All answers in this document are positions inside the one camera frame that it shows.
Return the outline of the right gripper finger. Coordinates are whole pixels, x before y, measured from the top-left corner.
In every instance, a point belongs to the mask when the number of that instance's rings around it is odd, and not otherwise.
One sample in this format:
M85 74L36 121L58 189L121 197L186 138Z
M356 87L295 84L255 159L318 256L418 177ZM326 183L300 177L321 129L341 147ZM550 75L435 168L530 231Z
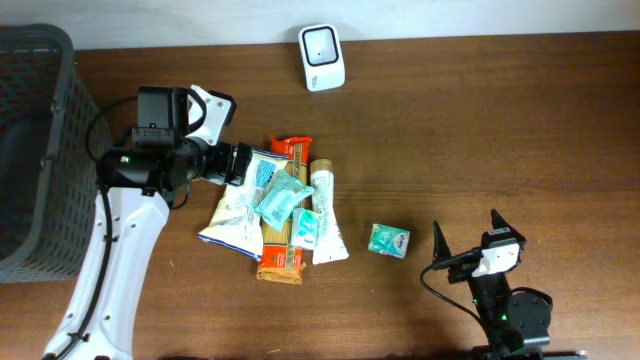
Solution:
M452 257L451 251L447 245L445 236L437 221L433 221L434 233L434 250L432 259L432 268L441 270L446 267L446 262Z
M518 243L525 242L525 237L511 226L496 209L492 209L490 214L492 227L495 231L498 229L508 229L508 234L514 237Z

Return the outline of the teal kleenex tissue pack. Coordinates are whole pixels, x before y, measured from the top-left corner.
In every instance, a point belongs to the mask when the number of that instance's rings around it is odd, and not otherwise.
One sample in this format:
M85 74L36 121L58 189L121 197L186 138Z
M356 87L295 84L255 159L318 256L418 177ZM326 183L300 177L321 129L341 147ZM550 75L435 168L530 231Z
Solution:
M404 259L410 232L382 224L373 224L368 250L377 254Z

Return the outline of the white blue snack bag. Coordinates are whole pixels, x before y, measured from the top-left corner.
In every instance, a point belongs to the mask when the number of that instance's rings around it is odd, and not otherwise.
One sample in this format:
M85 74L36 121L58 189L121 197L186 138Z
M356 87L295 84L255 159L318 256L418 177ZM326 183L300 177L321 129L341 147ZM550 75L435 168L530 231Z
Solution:
M288 161L286 155L253 150L244 184L226 186L209 225L198 233L197 238L260 261L263 235L256 207L264 198L273 175L283 170Z

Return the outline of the teal wipes packet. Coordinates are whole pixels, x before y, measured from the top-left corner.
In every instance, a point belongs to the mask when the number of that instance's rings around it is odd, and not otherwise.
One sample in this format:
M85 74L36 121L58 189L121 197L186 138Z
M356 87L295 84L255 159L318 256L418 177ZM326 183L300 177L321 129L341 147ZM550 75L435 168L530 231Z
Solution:
M313 193L312 187L304 185L285 170L278 170L271 179L266 194L257 205L256 212L270 227L281 232L293 210Z

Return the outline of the small teal white tissue pack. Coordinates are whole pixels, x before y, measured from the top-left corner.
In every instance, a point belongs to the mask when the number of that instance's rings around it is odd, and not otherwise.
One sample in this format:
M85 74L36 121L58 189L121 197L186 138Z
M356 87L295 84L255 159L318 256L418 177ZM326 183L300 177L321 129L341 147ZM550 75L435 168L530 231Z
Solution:
M303 250L313 250L319 232L319 215L308 209L296 208L292 213L291 244Z

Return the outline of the white tube with cork cap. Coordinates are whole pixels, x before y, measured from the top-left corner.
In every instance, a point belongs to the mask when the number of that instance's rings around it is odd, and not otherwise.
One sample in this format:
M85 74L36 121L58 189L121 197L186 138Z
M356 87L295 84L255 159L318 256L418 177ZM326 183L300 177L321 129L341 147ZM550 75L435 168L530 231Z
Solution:
M318 159L311 163L312 209L319 216L318 236L313 250L312 263L325 264L346 260L349 253L340 231L334 210L333 163Z

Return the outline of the orange spaghetti packet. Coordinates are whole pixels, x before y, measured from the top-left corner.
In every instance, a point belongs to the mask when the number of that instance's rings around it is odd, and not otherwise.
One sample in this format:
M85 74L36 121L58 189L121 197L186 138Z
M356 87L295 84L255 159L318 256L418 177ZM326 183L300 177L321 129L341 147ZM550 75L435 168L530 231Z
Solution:
M282 140L271 138L270 151L289 158L285 171L303 184L308 184L311 137L298 136ZM261 225L263 256L257 267L257 279L287 284L301 284L303 250L290 244L292 221L288 219L280 232L266 223Z

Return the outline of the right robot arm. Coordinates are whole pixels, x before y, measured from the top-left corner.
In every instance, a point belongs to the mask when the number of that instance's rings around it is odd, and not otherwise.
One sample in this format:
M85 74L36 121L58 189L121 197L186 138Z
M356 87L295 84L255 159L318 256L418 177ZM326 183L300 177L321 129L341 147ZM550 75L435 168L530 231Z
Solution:
M550 343L548 328L552 298L530 287L509 285L507 274L521 263L526 238L498 213L491 211L492 229L482 234L481 244L469 251L451 253L438 222L433 223L432 264L422 270L446 270L451 284L468 284L474 310L422 286L439 299L469 314L487 338L485 346L472 350L474 359L542 359Z

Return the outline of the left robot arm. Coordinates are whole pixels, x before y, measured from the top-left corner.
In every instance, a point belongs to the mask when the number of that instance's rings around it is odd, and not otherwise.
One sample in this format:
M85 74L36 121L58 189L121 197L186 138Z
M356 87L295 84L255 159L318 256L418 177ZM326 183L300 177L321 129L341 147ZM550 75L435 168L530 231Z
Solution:
M243 184L252 150L220 141L237 104L189 88L142 87L137 122L96 165L98 195L90 243L66 314L46 359L130 359L147 267L176 195L196 180Z

